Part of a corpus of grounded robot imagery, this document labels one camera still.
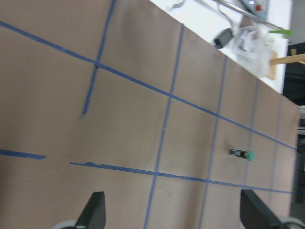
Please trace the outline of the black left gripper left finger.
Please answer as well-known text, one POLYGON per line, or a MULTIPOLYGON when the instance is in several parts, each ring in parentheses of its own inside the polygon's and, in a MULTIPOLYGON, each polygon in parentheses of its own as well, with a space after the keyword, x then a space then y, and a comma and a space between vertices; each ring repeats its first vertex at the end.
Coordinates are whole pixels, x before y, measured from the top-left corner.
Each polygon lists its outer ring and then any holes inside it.
POLYGON ((75 223, 76 229, 103 229, 106 224, 105 194, 93 192, 75 223))

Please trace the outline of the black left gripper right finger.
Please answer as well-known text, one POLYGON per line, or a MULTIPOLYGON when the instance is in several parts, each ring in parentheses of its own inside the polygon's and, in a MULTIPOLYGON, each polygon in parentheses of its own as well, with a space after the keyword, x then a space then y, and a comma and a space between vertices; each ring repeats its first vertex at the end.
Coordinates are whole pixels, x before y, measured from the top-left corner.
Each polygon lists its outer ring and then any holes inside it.
POLYGON ((279 229, 281 221, 250 189, 240 193, 240 220, 245 229, 279 229))

